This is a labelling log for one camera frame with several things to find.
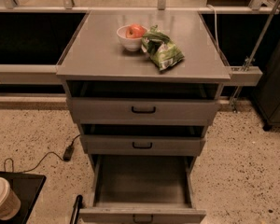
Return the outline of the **green chip bag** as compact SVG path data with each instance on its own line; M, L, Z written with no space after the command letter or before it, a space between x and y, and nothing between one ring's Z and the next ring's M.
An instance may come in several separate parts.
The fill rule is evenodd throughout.
M142 36L141 49L161 72L185 58L179 47L157 25L151 26Z

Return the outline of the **grey drawer cabinet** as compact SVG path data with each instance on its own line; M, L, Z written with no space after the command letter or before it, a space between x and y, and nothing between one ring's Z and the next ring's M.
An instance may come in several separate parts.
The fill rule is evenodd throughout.
M141 50L128 51L117 37L122 25L157 25L184 53L175 66L160 71ZM57 72L65 93L159 91L218 100L227 68L201 15L186 10L93 10Z

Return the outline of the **grey bottom drawer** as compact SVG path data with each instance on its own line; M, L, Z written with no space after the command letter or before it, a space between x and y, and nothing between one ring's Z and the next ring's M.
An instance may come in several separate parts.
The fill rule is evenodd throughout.
M104 155L95 165L86 224L201 224L206 212L193 202L194 159Z

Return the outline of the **dark cabinet on right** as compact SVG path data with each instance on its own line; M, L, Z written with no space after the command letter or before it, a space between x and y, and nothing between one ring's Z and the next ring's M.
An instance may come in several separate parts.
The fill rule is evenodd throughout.
M252 103L262 117L264 131L280 126L280 39L252 92Z

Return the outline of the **grey top drawer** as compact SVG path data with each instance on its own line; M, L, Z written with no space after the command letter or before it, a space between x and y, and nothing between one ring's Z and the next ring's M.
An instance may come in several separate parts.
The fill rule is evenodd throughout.
M66 92L72 118L79 123L210 125L216 100L159 91Z

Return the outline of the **grey drawer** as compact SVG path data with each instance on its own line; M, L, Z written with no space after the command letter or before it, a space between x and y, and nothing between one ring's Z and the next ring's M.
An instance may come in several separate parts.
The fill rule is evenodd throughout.
M84 125L81 143L89 154L199 156L201 127L160 125Z
M72 118L79 123L210 125L216 100L159 91L66 92Z
M104 155L95 165L86 224L201 224L206 212L193 202L194 159Z

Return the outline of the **red apple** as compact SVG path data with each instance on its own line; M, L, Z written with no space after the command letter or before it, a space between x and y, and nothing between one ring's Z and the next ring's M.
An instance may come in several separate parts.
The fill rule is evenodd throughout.
M140 38L146 31L142 25L135 23L127 27L125 35L127 38Z

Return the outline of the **grey middle drawer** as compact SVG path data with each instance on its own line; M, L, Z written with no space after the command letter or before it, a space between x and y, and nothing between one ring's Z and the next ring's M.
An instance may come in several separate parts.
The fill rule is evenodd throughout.
M81 143L89 154L199 156L201 127L160 125L84 125Z

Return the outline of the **paper coffee cup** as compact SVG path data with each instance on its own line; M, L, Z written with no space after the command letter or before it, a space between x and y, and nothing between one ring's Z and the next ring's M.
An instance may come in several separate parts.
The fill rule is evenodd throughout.
M12 219L20 211L21 201L9 182L0 177L0 220Z

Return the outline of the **black side table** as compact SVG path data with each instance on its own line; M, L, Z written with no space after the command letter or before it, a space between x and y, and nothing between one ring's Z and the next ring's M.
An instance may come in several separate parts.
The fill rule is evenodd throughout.
M44 175L11 172L0 172L0 177L9 182L21 201L17 215L10 220L0 220L0 224L26 224L47 178Z

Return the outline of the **white bowl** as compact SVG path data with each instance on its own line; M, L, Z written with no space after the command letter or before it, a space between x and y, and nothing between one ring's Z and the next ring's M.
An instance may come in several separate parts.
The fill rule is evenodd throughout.
M142 37L140 38L127 38L125 33L129 25L122 26L117 30L117 36L120 44L128 51L138 51L142 46Z

